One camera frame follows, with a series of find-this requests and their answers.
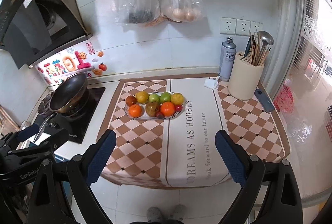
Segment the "blue gripper pad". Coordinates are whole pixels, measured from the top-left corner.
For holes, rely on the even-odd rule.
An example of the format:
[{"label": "blue gripper pad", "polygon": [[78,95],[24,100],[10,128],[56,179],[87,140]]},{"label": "blue gripper pad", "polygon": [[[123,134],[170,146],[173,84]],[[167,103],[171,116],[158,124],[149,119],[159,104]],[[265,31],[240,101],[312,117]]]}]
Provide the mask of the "blue gripper pad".
[{"label": "blue gripper pad", "polygon": [[115,132],[109,129],[107,132],[109,132],[107,138],[104,140],[103,144],[100,146],[99,150],[88,165],[85,179],[88,186],[98,181],[99,176],[106,166],[107,160],[110,158],[117,143],[117,136]]},{"label": "blue gripper pad", "polygon": [[34,123],[24,130],[17,132],[16,140],[21,143],[39,132],[39,125]]},{"label": "blue gripper pad", "polygon": [[245,168],[228,141],[223,137],[221,131],[215,134],[215,146],[225,162],[227,169],[233,177],[235,183],[244,187],[246,184]]}]

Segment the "pan handle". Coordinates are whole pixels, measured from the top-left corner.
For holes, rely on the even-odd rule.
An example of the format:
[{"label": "pan handle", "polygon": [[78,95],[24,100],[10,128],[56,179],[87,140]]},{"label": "pan handle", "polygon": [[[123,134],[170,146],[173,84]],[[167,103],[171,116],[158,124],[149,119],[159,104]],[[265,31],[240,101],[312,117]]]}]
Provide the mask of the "pan handle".
[{"label": "pan handle", "polygon": [[34,144],[36,143],[36,141],[40,138],[40,136],[42,135],[42,133],[45,130],[46,124],[47,122],[53,117],[55,116],[57,113],[52,113],[51,115],[49,115],[45,121],[41,124],[40,128],[39,128],[39,132],[36,136],[34,136]]}]

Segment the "person's foot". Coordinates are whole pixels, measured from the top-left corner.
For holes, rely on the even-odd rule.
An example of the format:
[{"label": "person's foot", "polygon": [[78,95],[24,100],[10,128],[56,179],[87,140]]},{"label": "person's foot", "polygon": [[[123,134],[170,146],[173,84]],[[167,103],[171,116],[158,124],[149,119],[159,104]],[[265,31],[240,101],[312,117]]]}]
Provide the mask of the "person's foot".
[{"label": "person's foot", "polygon": [[157,207],[151,207],[146,212],[148,222],[163,223],[165,221],[161,211]]},{"label": "person's foot", "polygon": [[173,214],[169,216],[169,219],[183,221],[185,218],[186,207],[184,205],[177,205],[174,209]]}]

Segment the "frying pan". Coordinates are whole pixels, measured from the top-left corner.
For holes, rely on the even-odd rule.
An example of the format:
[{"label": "frying pan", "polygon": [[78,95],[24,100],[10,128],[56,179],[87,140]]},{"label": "frying pan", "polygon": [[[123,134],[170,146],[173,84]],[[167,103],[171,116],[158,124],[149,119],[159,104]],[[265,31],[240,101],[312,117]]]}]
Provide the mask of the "frying pan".
[{"label": "frying pan", "polygon": [[47,122],[59,113],[67,113],[79,102],[88,86],[88,80],[85,73],[77,73],[66,79],[54,91],[49,109],[52,114],[49,115],[40,126],[38,134],[34,138],[34,143],[40,138],[45,130]]}]

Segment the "stove knob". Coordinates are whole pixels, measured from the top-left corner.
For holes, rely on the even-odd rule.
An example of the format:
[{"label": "stove knob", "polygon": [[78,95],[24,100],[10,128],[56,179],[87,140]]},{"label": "stove knob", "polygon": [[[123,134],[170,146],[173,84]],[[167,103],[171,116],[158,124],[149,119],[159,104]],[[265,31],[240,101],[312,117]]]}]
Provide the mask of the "stove knob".
[{"label": "stove knob", "polygon": [[49,126],[50,126],[51,128],[56,128],[56,127],[58,127],[58,124],[56,123],[56,121],[54,121],[53,119],[51,119],[51,120],[49,121]]}]

